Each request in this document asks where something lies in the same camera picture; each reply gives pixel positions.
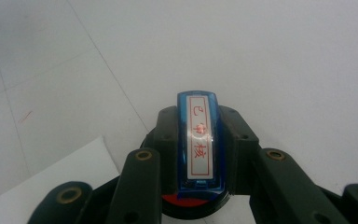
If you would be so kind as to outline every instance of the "white floor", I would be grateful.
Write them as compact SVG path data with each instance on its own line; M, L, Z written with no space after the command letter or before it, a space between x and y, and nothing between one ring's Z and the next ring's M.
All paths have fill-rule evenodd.
M99 135L121 169L188 90L316 184L358 182L358 1L0 0L0 194ZM254 223L247 203L190 223Z

